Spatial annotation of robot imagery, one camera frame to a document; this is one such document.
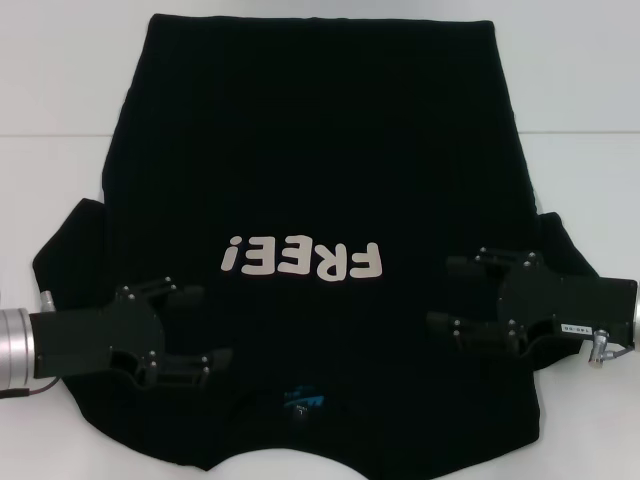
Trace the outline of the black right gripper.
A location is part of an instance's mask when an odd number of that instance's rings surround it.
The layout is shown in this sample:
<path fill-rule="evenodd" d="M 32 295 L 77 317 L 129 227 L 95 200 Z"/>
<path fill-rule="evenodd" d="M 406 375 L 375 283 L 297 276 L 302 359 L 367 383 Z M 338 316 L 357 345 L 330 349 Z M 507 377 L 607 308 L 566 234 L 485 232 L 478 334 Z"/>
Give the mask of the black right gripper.
<path fill-rule="evenodd" d="M 479 321 L 444 312 L 426 315 L 427 339 L 457 352 L 521 357 L 545 338 L 584 339 L 597 332 L 624 348 L 636 346 L 638 282 L 559 274 L 535 266 L 535 250 L 481 247 L 446 259 L 450 276 L 504 278 L 498 319 Z"/>

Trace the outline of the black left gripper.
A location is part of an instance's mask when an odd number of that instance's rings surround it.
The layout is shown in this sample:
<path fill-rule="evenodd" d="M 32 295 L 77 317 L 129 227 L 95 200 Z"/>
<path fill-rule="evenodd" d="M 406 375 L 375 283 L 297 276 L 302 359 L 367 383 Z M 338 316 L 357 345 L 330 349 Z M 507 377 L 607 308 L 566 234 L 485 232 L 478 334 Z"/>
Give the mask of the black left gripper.
<path fill-rule="evenodd" d="M 161 322 L 154 310 L 190 309 L 204 297 L 200 285 L 182 285 L 171 276 L 116 288 L 106 306 L 30 315 L 36 379 L 93 374 L 130 366 L 140 388 L 204 388 L 224 373 L 231 348 L 199 355 L 164 352 Z"/>

